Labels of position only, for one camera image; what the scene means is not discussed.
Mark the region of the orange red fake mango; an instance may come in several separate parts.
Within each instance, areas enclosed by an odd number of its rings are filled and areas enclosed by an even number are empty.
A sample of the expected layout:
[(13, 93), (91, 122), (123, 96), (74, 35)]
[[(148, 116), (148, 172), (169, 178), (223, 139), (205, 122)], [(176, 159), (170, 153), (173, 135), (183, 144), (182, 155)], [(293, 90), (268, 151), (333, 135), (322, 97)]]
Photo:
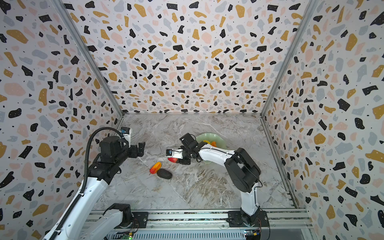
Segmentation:
[(156, 164), (154, 164), (151, 168), (150, 168), (150, 174), (156, 174), (162, 167), (162, 163), (161, 162), (157, 162)]

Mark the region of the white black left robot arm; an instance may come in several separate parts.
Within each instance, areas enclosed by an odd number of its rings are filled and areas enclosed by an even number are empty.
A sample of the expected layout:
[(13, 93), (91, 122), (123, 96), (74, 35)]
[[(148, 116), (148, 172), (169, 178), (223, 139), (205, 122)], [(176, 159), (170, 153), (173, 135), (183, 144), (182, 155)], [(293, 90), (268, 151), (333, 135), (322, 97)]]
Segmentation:
[(92, 227), (82, 232), (95, 203), (114, 176), (121, 172), (122, 163), (128, 158), (142, 157), (146, 144), (131, 145), (123, 136), (111, 136), (104, 138), (99, 146), (101, 152), (91, 166), (85, 168), (85, 177), (77, 195), (45, 235), (46, 240), (101, 240), (116, 227), (126, 229), (135, 226), (131, 206), (115, 203)]

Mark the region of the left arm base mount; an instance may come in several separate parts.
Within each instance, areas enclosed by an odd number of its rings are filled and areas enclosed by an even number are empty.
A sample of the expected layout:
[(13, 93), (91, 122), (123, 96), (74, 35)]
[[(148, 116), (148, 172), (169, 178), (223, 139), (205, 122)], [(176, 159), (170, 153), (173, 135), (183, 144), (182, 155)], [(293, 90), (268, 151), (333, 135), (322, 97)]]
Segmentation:
[(108, 219), (112, 217), (117, 223), (115, 228), (137, 230), (146, 228), (149, 212), (135, 212), (129, 204), (115, 203), (104, 211), (103, 217)]

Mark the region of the dark fake avocado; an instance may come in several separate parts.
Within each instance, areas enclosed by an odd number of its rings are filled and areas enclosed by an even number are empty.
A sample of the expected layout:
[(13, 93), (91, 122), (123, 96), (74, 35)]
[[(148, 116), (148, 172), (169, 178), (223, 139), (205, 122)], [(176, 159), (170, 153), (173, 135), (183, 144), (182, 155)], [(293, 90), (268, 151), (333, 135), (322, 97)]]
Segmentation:
[(157, 171), (157, 176), (162, 178), (162, 179), (165, 179), (165, 180), (170, 180), (173, 177), (173, 174), (171, 172), (169, 172), (168, 170), (159, 169)]

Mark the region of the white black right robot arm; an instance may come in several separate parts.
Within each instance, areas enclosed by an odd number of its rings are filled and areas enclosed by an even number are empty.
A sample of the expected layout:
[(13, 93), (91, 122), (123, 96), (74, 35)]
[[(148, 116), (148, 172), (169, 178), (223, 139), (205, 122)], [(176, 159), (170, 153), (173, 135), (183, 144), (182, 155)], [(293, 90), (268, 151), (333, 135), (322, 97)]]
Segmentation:
[(182, 146), (177, 150), (181, 154), (180, 164), (189, 165), (195, 159), (226, 168), (233, 184), (241, 192), (241, 212), (251, 217), (259, 211), (257, 189), (263, 186), (260, 180), (261, 169), (245, 149), (225, 150), (206, 142), (199, 143), (189, 133), (182, 136), (180, 141)]

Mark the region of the red fake strawberry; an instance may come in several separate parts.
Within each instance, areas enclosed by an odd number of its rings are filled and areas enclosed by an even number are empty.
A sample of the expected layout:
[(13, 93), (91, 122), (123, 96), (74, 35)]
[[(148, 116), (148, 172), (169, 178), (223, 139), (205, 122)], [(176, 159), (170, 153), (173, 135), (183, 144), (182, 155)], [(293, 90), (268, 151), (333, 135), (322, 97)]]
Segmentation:
[(177, 164), (180, 162), (179, 159), (177, 158), (168, 158), (168, 160), (172, 163), (177, 163)]

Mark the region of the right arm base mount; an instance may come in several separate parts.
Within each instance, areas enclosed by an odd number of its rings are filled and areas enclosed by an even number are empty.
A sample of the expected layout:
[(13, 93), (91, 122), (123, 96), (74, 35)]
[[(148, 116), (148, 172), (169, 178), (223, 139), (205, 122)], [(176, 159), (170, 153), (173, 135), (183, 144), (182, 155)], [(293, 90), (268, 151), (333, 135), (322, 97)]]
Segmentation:
[(231, 228), (235, 227), (268, 227), (269, 221), (267, 213), (263, 210), (256, 210), (252, 216), (247, 215), (243, 210), (229, 211), (226, 221)]

